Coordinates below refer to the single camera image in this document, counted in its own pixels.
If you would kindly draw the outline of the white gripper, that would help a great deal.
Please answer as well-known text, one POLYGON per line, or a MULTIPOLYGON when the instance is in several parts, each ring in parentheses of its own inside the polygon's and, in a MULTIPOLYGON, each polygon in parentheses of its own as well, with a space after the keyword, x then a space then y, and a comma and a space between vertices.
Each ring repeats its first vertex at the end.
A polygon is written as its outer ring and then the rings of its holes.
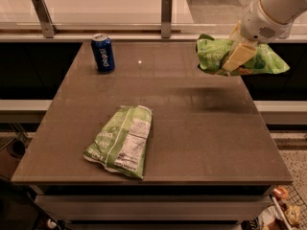
POLYGON ((279 38, 292 28, 292 24, 281 24, 265 12, 261 0, 253 0, 241 21, 232 29, 229 39, 237 42, 226 57, 222 68, 232 72, 256 54, 255 44, 242 43, 245 38, 260 43, 268 43, 279 38))

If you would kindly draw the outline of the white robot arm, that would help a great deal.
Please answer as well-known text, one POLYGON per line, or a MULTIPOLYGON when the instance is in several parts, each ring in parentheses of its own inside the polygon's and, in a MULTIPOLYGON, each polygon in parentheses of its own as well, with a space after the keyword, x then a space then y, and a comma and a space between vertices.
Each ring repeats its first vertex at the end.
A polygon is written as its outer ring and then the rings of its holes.
POLYGON ((233 41, 223 68, 232 72, 256 54, 258 43, 288 37, 294 21, 307 11, 307 0, 253 0, 229 35, 233 41))

